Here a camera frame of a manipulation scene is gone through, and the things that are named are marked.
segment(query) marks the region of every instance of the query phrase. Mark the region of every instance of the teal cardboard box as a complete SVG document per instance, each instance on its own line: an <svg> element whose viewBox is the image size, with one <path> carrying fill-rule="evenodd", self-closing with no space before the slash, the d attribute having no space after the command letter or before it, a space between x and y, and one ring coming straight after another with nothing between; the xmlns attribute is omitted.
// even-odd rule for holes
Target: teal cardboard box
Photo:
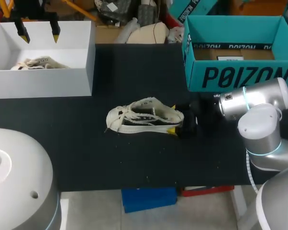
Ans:
<svg viewBox="0 0 288 230"><path fill-rule="evenodd" d="M188 15L206 15L217 0L174 0L169 13L180 23L184 23Z"/></svg>
<svg viewBox="0 0 288 230"><path fill-rule="evenodd" d="M271 78L288 85L288 25L283 17L188 16L182 43L191 92L227 92ZM196 60L193 49L270 50L273 60Z"/></svg>

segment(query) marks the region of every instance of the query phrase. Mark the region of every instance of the blue box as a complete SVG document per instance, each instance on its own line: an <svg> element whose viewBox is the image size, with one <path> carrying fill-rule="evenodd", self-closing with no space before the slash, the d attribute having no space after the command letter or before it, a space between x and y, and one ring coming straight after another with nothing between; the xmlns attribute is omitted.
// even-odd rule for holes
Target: blue box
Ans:
<svg viewBox="0 0 288 230"><path fill-rule="evenodd" d="M227 92L270 78L288 85L288 25L283 17L188 16L182 53L191 92ZM193 49L265 49L274 60L195 60Z"/></svg>
<svg viewBox="0 0 288 230"><path fill-rule="evenodd" d="M121 197L125 213L174 205L177 201L175 188L122 189Z"/></svg>
<svg viewBox="0 0 288 230"><path fill-rule="evenodd" d="M169 13L180 23L184 23L188 15L206 15L217 0L174 0Z"/></svg>

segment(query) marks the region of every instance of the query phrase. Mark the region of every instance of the plastic bag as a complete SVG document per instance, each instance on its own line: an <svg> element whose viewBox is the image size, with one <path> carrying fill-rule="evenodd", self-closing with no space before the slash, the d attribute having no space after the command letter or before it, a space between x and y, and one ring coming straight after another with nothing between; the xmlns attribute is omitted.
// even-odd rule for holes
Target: plastic bag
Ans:
<svg viewBox="0 0 288 230"><path fill-rule="evenodd" d="M130 22L127 23L127 25L121 31L120 35L115 39L114 43L126 43L131 33L139 28L140 25L138 23L138 20L136 18L133 18Z"/></svg>
<svg viewBox="0 0 288 230"><path fill-rule="evenodd" d="M168 34L168 43L181 43L183 40L184 27L174 27Z"/></svg>

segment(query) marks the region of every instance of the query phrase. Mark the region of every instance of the white box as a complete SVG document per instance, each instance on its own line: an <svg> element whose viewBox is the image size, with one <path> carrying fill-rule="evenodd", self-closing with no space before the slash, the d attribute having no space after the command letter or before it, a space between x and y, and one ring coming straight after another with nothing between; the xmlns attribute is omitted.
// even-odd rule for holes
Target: white box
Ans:
<svg viewBox="0 0 288 230"><path fill-rule="evenodd" d="M0 98L92 95L95 25L90 21L59 22L55 43L49 22L24 23L26 43L14 23L0 23ZM50 56L70 69L10 70L26 58Z"/></svg>

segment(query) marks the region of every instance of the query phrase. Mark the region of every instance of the black mat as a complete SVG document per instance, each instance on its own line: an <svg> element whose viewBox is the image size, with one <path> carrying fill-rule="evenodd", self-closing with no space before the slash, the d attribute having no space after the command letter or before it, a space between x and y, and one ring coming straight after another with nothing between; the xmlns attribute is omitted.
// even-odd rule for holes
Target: black mat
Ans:
<svg viewBox="0 0 288 230"><path fill-rule="evenodd" d="M237 124L211 137L106 133L110 109L155 96L190 99L179 45L99 45L92 97L0 100L0 128L26 133L46 149L61 191L248 184ZM288 111L281 122L288 138ZM253 169L255 182L274 174Z"/></svg>

